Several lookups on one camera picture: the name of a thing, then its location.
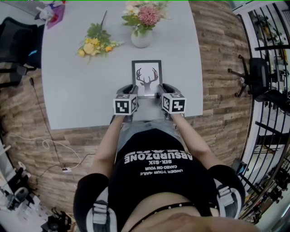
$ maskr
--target person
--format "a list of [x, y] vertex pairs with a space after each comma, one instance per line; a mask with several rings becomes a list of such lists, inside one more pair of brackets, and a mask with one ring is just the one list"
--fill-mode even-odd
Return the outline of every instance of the person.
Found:
[[[172, 122], [121, 127], [124, 117], [115, 117], [90, 174], [77, 185], [73, 211], [81, 232], [258, 231], [232, 219], [245, 201], [235, 171], [213, 154], [181, 114], [171, 117], [188, 152]], [[232, 197], [223, 205], [221, 194], [226, 191]]]

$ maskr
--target white table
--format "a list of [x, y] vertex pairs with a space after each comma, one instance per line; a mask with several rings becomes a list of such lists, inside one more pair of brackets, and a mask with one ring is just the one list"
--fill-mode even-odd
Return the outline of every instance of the white table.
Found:
[[[62, 22], [45, 29], [42, 47], [44, 100], [51, 129], [108, 125], [116, 91], [132, 84], [132, 60], [161, 60], [163, 83], [187, 97], [186, 116], [203, 112], [203, 83], [197, 33], [189, 3], [169, 3], [171, 20], [160, 21], [147, 48], [131, 42], [121, 18], [125, 2], [67, 1]], [[101, 23], [111, 39], [125, 42], [107, 57], [77, 56], [91, 23]], [[163, 118], [156, 100], [139, 100], [134, 120]]]

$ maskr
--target wood-pattern floor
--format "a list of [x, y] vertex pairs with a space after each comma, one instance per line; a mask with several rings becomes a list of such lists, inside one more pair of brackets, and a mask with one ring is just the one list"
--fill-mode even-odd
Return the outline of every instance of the wood-pattern floor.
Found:
[[[204, 96], [203, 115], [188, 118], [188, 121], [207, 141], [214, 154], [231, 165], [242, 154], [250, 118], [251, 97], [246, 94], [239, 99], [234, 97], [241, 84], [236, 76], [227, 73], [227, 69], [242, 72], [242, 63], [237, 56], [242, 54], [249, 58], [246, 37], [241, 22], [231, 12], [227, 2], [195, 1], [190, 2], [190, 6], [198, 33]], [[49, 125], [41, 70], [29, 75], [34, 79], [40, 105]], [[8, 75], [2, 75], [0, 81], [6, 80]], [[27, 138], [50, 139], [28, 77], [24, 77], [17, 88], [1, 89], [0, 117], [4, 129], [9, 133]], [[106, 128], [52, 130], [51, 134], [55, 141], [73, 148], [83, 159], [86, 154], [96, 152]], [[48, 167], [58, 164], [52, 143], [49, 143], [50, 149], [46, 150], [41, 140], [22, 140], [13, 134], [5, 137], [5, 143], [12, 146], [8, 153], [13, 165], [17, 166], [17, 162], [21, 161], [32, 174], [30, 183], [38, 189], [36, 192], [40, 194], [40, 199], [48, 206], [56, 206], [71, 213], [77, 182], [87, 174], [93, 156], [89, 155], [68, 174], [64, 174], [57, 166], [51, 168], [36, 185], [37, 176]], [[78, 162], [73, 152], [60, 145], [56, 147], [61, 162]]]

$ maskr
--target black office chair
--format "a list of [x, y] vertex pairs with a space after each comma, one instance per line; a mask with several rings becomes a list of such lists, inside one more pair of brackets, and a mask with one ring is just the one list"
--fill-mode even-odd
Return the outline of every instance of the black office chair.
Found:
[[37, 25], [23, 24], [11, 17], [4, 19], [0, 25], [0, 63], [12, 65], [9, 69], [0, 69], [0, 73], [10, 73], [10, 82], [0, 83], [0, 88], [19, 85], [22, 76], [38, 68], [23, 66], [34, 49], [38, 31]]
[[262, 58], [251, 58], [249, 73], [244, 57], [241, 55], [238, 57], [242, 59], [245, 74], [242, 75], [238, 72], [232, 71], [230, 68], [227, 70], [229, 73], [244, 78], [242, 89], [239, 93], [235, 93], [235, 97], [240, 97], [248, 85], [250, 87], [250, 91], [248, 93], [252, 94], [253, 98], [257, 102], [272, 102], [281, 110], [287, 114], [290, 114], [290, 99], [287, 95], [280, 93], [276, 89], [270, 89], [270, 78], [277, 79], [277, 74], [269, 75], [266, 60]]

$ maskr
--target forearm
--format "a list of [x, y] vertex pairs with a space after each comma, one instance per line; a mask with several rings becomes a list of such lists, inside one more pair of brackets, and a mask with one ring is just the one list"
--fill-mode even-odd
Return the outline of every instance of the forearm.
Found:
[[175, 122], [188, 151], [196, 157], [205, 168], [210, 169], [215, 165], [224, 164], [212, 153], [203, 138], [180, 114], [172, 114], [171, 117]]
[[113, 166], [123, 120], [124, 116], [116, 116], [110, 124], [96, 152], [91, 173], [102, 173], [100, 170], [106, 169], [106, 167], [111, 169], [111, 166]]
[[171, 115], [190, 153], [204, 153], [210, 150], [203, 138], [195, 129], [181, 116], [181, 114]]

